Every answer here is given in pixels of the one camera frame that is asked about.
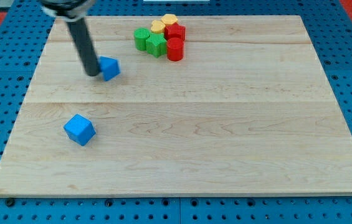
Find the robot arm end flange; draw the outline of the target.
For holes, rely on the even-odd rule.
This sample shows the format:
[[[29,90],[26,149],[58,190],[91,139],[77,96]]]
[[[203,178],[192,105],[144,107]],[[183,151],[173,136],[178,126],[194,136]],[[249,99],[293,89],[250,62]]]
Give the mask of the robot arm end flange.
[[[67,22],[83,18],[96,0],[39,0],[42,10],[50,17],[60,17]]]

